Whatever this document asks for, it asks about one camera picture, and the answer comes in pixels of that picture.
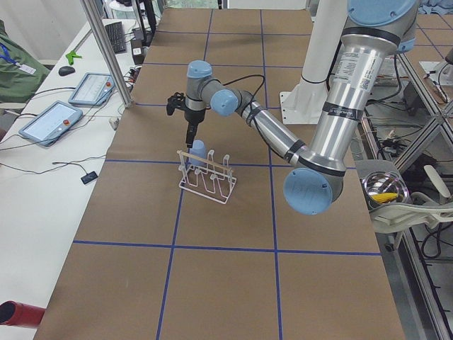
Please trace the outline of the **light blue plastic cup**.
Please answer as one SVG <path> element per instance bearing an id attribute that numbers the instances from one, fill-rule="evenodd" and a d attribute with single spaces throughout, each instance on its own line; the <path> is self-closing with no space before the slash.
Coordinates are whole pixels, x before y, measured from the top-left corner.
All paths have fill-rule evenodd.
<path id="1" fill-rule="evenodd" d="M 197 156 L 199 158 L 205 159 L 206 157 L 206 147 L 205 143 L 202 140 L 195 140 L 193 142 L 192 147 L 189 149 L 189 153 L 191 155 Z M 206 163 L 204 161 L 200 161 L 198 159 L 194 159 L 193 157 L 190 158 L 189 162 L 194 166 L 205 166 Z"/>

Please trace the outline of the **far grey teach pendant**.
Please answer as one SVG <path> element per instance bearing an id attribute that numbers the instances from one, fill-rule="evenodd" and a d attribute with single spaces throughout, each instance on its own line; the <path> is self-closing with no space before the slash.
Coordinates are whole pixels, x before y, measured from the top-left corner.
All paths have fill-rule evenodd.
<path id="1" fill-rule="evenodd" d="M 101 106 L 113 93 L 115 83 L 109 74 L 86 73 L 68 103 L 73 106 Z"/>

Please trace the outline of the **grey teach pendant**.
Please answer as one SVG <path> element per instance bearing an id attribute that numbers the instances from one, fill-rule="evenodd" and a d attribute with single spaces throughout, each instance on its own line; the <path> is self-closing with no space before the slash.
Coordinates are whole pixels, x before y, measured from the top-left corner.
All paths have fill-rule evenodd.
<path id="1" fill-rule="evenodd" d="M 19 130 L 19 135 L 36 144 L 50 146 L 82 117 L 83 111 L 56 101 Z"/>
<path id="2" fill-rule="evenodd" d="M 73 106 L 101 106 L 113 93 L 115 83 L 109 74 L 86 73 L 68 103 Z"/>

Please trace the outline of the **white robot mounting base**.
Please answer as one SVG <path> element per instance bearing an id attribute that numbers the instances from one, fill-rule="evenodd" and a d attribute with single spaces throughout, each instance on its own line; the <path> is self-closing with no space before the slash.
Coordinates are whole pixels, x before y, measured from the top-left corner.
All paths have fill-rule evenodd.
<path id="1" fill-rule="evenodd" d="M 316 124 L 319 121 L 328 95 L 326 80 L 348 17 L 347 4 L 345 0 L 319 2 L 300 82 L 291 92 L 280 93 L 284 124 Z"/>

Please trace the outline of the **black power adapter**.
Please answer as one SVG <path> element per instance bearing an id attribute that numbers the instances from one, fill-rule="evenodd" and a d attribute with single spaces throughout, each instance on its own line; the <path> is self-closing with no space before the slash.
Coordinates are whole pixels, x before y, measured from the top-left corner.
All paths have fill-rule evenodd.
<path id="1" fill-rule="evenodd" d="M 91 183 L 92 181 L 98 178 L 98 174 L 95 171 L 86 173 L 84 176 L 81 177 L 81 181 L 84 185 Z"/>

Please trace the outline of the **black keyboard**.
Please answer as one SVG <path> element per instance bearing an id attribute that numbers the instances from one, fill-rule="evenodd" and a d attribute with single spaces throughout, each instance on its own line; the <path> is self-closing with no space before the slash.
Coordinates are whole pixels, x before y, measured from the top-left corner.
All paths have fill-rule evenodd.
<path id="1" fill-rule="evenodd" d="M 110 45 L 115 54 L 127 51 L 125 33 L 121 22 L 114 22 L 105 26 Z"/>

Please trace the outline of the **black computer mouse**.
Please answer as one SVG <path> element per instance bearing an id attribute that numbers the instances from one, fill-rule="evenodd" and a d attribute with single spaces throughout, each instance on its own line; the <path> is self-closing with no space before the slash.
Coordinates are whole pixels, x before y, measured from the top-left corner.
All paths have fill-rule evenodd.
<path id="1" fill-rule="evenodd" d="M 73 74 L 75 72 L 75 68 L 73 68 L 72 66 L 63 66 L 63 67 L 60 67 L 59 70 L 58 70 L 58 74 L 62 77 L 65 77 L 65 76 L 68 76 L 70 74 Z"/>

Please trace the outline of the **green plastic clamp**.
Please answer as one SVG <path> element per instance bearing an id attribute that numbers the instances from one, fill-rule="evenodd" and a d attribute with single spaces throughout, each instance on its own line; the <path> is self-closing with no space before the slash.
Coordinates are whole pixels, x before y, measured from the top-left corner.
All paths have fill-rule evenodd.
<path id="1" fill-rule="evenodd" d="M 77 52 L 75 50 L 71 50 L 70 52 L 68 52 L 66 55 L 65 55 L 67 61 L 68 61 L 68 65 L 69 66 L 72 66 L 74 64 L 74 60 L 76 59 L 81 59 L 82 56 L 81 55 L 78 55 Z"/>

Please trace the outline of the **near grey teach pendant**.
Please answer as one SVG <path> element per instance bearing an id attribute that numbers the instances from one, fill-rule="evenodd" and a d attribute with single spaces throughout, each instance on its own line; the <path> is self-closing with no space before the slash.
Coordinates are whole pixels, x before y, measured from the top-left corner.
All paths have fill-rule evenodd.
<path id="1" fill-rule="evenodd" d="M 83 111 L 56 101 L 19 130 L 19 135 L 36 144 L 50 146 L 82 117 Z"/>

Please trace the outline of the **person in green jacket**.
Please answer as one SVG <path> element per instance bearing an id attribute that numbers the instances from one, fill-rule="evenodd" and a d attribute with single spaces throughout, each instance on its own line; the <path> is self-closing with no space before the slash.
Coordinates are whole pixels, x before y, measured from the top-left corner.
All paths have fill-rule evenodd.
<path id="1" fill-rule="evenodd" d="M 8 36 L 1 20 L 1 103 L 25 103 L 49 73 L 47 67 Z"/>

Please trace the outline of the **metal pot with corn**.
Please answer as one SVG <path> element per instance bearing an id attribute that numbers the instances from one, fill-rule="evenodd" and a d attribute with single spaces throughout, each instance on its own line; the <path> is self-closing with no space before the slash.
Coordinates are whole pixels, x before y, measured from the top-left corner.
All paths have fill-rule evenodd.
<path id="1" fill-rule="evenodd" d="M 410 193 L 396 173 L 375 171 L 362 179 L 362 186 L 369 210 L 387 203 L 410 203 Z"/>

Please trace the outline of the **red roll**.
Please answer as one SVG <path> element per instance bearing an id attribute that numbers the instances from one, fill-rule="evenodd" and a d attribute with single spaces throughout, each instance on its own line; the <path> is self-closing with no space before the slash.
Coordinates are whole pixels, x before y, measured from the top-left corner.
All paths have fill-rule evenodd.
<path id="1" fill-rule="evenodd" d="M 1 304 L 1 325 L 37 329 L 44 313 L 43 307 L 6 301 Z"/>

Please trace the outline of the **aluminium frame post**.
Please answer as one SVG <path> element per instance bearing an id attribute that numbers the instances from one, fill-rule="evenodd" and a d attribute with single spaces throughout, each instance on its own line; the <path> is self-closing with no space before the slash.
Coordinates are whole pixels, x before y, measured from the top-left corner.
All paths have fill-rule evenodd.
<path id="1" fill-rule="evenodd" d="M 117 92 L 120 95 L 124 107 L 128 108 L 132 104 L 132 97 L 125 83 L 123 73 L 120 69 L 120 65 L 117 62 L 117 58 L 111 47 L 108 35 L 103 25 L 102 19 L 98 12 L 95 1 L 92 0 L 80 0 L 82 9 L 86 15 L 88 23 L 93 32 L 93 36 L 96 40 L 96 43 L 101 51 L 101 54 L 105 60 L 105 63 L 108 66 L 110 75 L 113 78 Z"/>

